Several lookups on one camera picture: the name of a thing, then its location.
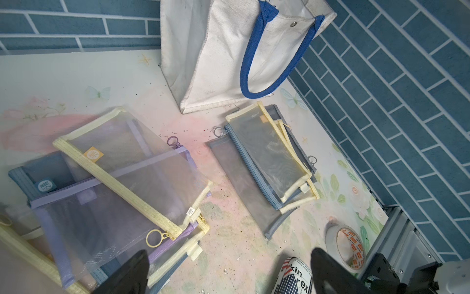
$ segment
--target flower print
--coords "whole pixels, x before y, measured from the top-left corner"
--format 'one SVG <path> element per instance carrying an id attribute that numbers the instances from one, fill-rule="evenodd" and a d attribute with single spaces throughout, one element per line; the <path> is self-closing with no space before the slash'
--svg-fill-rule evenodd
<path id="1" fill-rule="evenodd" d="M 364 219 L 367 215 L 367 209 L 370 207 L 369 198 L 362 189 L 359 188 L 357 183 L 349 183 L 349 200 L 355 212 L 358 213 L 360 219 Z"/>
<path id="2" fill-rule="evenodd" d="M 385 223 L 388 220 L 388 216 L 385 213 L 385 211 L 380 207 L 380 205 L 377 203 L 377 201 L 372 201 L 372 207 L 371 207 L 372 215 L 382 224 L 385 225 Z"/>

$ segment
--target blue fabric trim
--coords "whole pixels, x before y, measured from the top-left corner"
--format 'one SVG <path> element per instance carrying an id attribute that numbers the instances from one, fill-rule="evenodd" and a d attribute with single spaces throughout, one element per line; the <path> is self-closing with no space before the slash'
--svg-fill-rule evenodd
<path id="1" fill-rule="evenodd" d="M 256 49 L 258 48 L 259 41 L 261 40 L 261 36 L 263 35 L 263 31 L 266 28 L 267 23 L 272 21 L 279 13 L 279 10 L 276 7 L 272 6 L 271 4 L 265 1 L 259 1 L 259 5 L 261 8 L 261 12 L 256 19 L 255 26 L 253 27 L 253 31 L 251 32 L 250 40 L 248 41 L 248 45 L 246 46 L 245 55 L 243 56 L 242 61 L 242 68 L 240 70 L 240 88 L 242 89 L 242 93 L 245 97 L 250 99 L 257 99 L 264 97 L 276 90 L 282 82 L 290 75 L 290 73 L 294 70 L 294 67 L 297 65 L 299 60 L 304 55 L 305 51 L 307 50 L 308 46 L 312 42 L 315 34 L 317 33 L 320 25 L 322 24 L 325 16 L 317 16 L 315 18 L 315 24 L 310 27 L 305 36 L 304 40 L 300 44 L 300 47 L 297 49 L 294 57 L 290 61 L 289 65 L 286 69 L 282 72 L 282 74 L 277 78 L 276 81 L 272 85 L 270 85 L 265 90 L 252 93 L 248 89 L 248 74 L 250 73 L 251 64 L 253 63 L 253 58 L 256 53 Z"/>
<path id="2" fill-rule="evenodd" d="M 256 164 L 254 163 L 253 159 L 249 156 L 247 150 L 243 146 L 242 142 L 238 139 L 235 132 L 233 131 L 232 127 L 229 124 L 225 125 L 225 129 L 227 130 L 230 138 L 232 139 L 235 147 L 237 148 L 238 152 L 243 158 L 246 166 L 250 170 L 251 175 L 255 179 L 256 183 L 258 184 L 261 192 L 263 192 L 266 199 L 271 203 L 274 209 L 279 210 L 281 207 L 284 207 L 288 204 L 292 199 L 294 199 L 301 191 L 297 189 L 292 193 L 292 195 L 287 199 L 286 203 L 282 203 L 281 199 L 278 195 L 274 192 L 271 185 L 266 181 L 266 178 L 262 175 Z"/>

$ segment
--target label tag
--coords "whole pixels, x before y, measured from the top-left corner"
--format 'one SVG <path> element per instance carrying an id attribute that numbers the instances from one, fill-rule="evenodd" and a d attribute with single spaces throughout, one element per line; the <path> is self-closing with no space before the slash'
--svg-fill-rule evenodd
<path id="1" fill-rule="evenodd" d="M 98 159 L 100 159 L 104 154 L 101 153 L 101 151 L 99 151 L 98 149 L 96 149 L 95 147 L 90 147 L 90 149 L 88 149 L 87 151 L 85 151 L 85 153 L 83 153 L 83 155 L 86 156 L 86 158 L 88 158 L 89 160 L 91 160 L 92 162 L 96 162 Z"/>
<path id="2" fill-rule="evenodd" d="M 189 207 L 188 212 L 186 212 L 187 215 L 192 216 L 196 210 L 192 207 Z"/>
<path id="3" fill-rule="evenodd" d="M 57 189 L 57 186 L 51 178 L 45 178 L 44 180 L 37 182 L 35 185 L 41 193 L 49 193 L 50 191 Z"/>
<path id="4" fill-rule="evenodd" d="M 260 115 L 259 118 L 261 119 L 262 122 L 268 122 L 267 117 L 264 114 Z"/>

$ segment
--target white canvas tote bag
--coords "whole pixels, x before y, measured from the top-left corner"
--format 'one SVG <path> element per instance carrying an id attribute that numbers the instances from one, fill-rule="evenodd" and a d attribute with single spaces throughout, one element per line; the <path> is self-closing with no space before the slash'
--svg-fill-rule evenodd
<path id="1" fill-rule="evenodd" d="M 335 17 L 325 0 L 161 0 L 162 72 L 181 113 L 260 98 Z"/>

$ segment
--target purple fabric trim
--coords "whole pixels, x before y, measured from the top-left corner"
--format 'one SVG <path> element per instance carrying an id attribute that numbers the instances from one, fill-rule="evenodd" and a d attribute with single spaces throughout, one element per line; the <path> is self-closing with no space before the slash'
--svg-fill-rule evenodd
<path id="1" fill-rule="evenodd" d="M 162 245 L 158 246 L 152 253 L 149 254 L 149 262 L 153 263 L 157 260 L 163 253 L 170 249 L 173 244 L 180 241 L 182 238 L 188 236 L 194 229 L 198 226 L 197 221 L 194 223 L 189 223 L 186 230 L 184 230 L 181 235 L 179 235 L 175 240 L 168 239 Z"/>

